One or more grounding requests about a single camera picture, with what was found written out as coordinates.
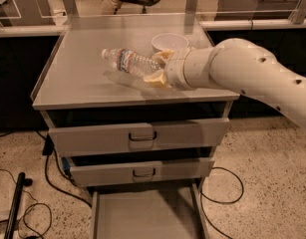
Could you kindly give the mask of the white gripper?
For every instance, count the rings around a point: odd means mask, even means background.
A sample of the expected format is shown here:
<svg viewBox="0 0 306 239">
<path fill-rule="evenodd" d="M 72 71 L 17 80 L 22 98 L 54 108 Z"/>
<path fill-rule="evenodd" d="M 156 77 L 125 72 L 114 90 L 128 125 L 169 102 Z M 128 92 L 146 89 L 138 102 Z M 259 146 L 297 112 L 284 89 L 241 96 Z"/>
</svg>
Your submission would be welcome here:
<svg viewBox="0 0 306 239">
<path fill-rule="evenodd" d="M 144 76 L 144 81 L 156 88 L 173 88 L 181 91 L 207 88 L 210 85 L 208 59 L 212 48 L 186 48 L 178 51 L 156 52 L 152 59 L 164 70 Z"/>
</svg>

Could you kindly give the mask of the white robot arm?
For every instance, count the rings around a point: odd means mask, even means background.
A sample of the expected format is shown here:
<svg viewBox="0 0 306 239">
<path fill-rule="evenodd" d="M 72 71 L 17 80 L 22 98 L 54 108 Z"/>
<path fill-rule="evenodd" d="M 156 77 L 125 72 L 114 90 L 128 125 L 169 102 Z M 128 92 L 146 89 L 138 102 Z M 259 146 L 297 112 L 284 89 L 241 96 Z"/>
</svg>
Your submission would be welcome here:
<svg viewBox="0 0 306 239">
<path fill-rule="evenodd" d="M 243 39 L 227 39 L 212 48 L 176 51 L 162 70 L 146 76 L 145 81 L 181 91 L 227 89 L 274 108 L 306 129 L 306 77 Z"/>
</svg>

